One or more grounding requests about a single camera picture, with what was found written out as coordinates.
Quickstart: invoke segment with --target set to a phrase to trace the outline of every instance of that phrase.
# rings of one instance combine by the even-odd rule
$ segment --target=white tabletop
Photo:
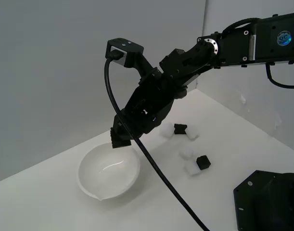
[[[158,128],[142,141],[211,231],[237,230],[232,191],[255,170],[294,172],[292,149],[198,90],[175,101],[165,121],[199,126],[196,141],[166,140]],[[103,133],[1,181],[0,231],[200,230],[141,152],[141,173],[127,193],[101,202],[85,195],[76,182],[78,164],[109,141]],[[186,146],[207,155],[211,167],[187,176],[178,156]]]

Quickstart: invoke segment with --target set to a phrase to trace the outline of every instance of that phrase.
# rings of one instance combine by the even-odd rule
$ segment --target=cable
[[[285,84],[281,84],[281,83],[279,83],[279,82],[276,82],[276,81],[272,78],[270,64],[266,64],[266,70],[267,70],[267,76],[268,76],[268,79],[270,80],[270,82],[271,82],[272,84],[274,84],[274,85],[276,85],[277,87],[280,87],[280,88],[294,89],[294,85],[285,85]]]
[[[126,120],[122,114],[122,112],[120,111],[118,104],[114,98],[111,86],[110,86],[110,82],[109,82],[109,64],[112,60],[117,60],[122,58],[123,54],[120,56],[116,55],[116,54],[112,54],[110,55],[109,58],[107,58],[106,62],[105,62],[105,67],[104,67],[104,78],[105,78],[105,85],[106,85],[106,90],[108,93],[108,97],[113,105],[114,110],[116,111],[117,116],[119,117],[122,125],[124,126],[124,128],[127,130],[127,132],[129,133],[129,135],[132,137],[132,139],[136,142],[136,144],[139,146],[139,148],[141,149],[141,151],[144,153],[144,155],[146,156],[146,158],[148,159],[148,161],[150,162],[151,166],[154,168],[154,170],[156,171],[156,173],[158,174],[158,176],[161,178],[161,180],[164,182],[164,184],[169,188],[169,190],[172,192],[172,194],[174,194],[174,196],[176,197],[176,199],[183,205],[183,207],[186,209],[186,211],[188,211],[188,213],[191,215],[191,217],[196,221],[196,223],[202,228],[203,231],[210,231],[203,223],[202,221],[197,217],[197,215],[194,213],[194,211],[191,209],[191,207],[185,202],[185,200],[180,196],[180,194],[177,192],[177,190],[172,186],[172,184],[169,182],[169,180],[165,177],[165,175],[162,173],[161,169],[158,167],[158,165],[156,164],[156,162],[153,160],[153,158],[151,157],[151,155],[149,154],[149,152],[147,151],[147,149],[145,148],[145,146],[142,144],[142,142],[140,141],[140,139],[134,134],[134,132],[132,131],[132,129],[126,124]]]
[[[239,27],[239,26],[242,26],[244,24],[247,24],[247,23],[256,23],[260,20],[260,18],[246,18],[246,19],[242,19],[238,22],[235,22],[233,24],[231,24],[230,26],[228,26],[226,29],[223,30],[222,34],[223,35],[226,35],[227,33],[229,33],[231,30]]]

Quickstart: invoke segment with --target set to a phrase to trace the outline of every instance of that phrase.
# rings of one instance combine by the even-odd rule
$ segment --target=robotic arm
[[[244,19],[222,33],[199,37],[189,51],[174,49],[167,55],[160,62],[163,73],[149,64],[142,54],[143,47],[132,41],[123,38],[109,40],[105,57],[108,58],[113,50],[124,54],[115,62],[137,69],[141,76],[139,86],[121,110],[137,137],[159,126],[173,101],[186,96],[187,85],[212,68],[266,64],[268,78],[273,84],[294,88],[275,82],[269,68],[278,62],[294,64],[294,13],[266,19]],[[118,116],[114,118],[111,138],[113,148],[131,145],[131,137]]]

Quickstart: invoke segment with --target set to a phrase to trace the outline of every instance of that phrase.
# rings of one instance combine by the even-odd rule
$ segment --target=white block
[[[175,127],[172,123],[162,124],[160,127],[160,135],[166,138],[171,138],[174,134]]]
[[[201,172],[195,160],[185,161],[184,169],[190,176],[195,176]]]
[[[190,160],[194,156],[194,150],[191,148],[183,149],[179,152],[179,156],[184,160]]]
[[[195,125],[188,125],[185,129],[185,132],[192,141],[197,139],[197,137],[199,136],[198,127]]]

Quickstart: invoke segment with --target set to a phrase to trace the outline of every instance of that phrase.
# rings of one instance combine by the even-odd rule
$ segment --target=white wall
[[[244,18],[293,12],[294,0],[207,0],[204,35]],[[272,74],[281,83],[294,85],[294,65],[277,64]],[[264,65],[211,70],[198,78],[197,88],[294,149],[294,90],[273,86]]]
[[[107,40],[128,38],[158,65],[195,44],[204,11],[205,0],[0,0],[0,180],[112,126]],[[111,78],[124,106],[140,77],[112,64]]]

